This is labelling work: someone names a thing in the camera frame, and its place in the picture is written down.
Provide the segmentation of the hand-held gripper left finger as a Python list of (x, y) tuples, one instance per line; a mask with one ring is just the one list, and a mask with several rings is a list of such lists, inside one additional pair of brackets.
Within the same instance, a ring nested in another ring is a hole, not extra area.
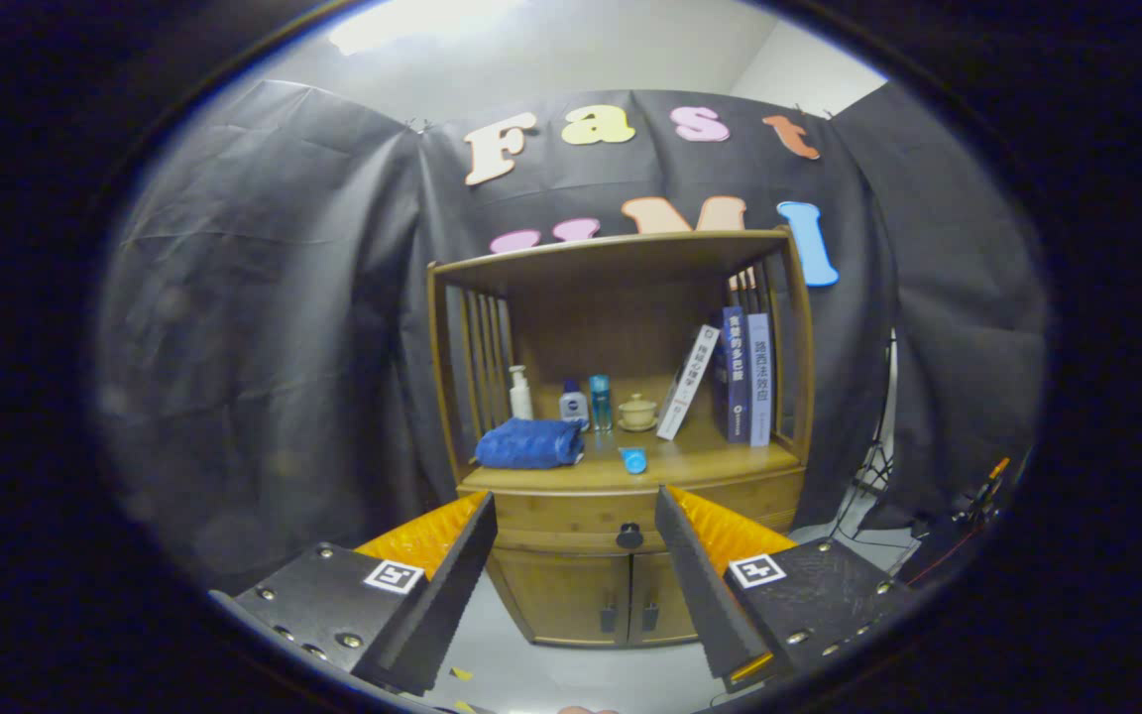
[(214, 589), (209, 600), (325, 681), (423, 695), (497, 534), (493, 494), (468, 494), (355, 548), (314, 543), (239, 595)]

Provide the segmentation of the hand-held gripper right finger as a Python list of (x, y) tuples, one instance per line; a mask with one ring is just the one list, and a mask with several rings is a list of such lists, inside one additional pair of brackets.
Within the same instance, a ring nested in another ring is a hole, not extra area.
[(711, 676), (730, 692), (825, 668), (917, 600), (842, 541), (793, 541), (674, 486), (658, 488), (654, 523)]

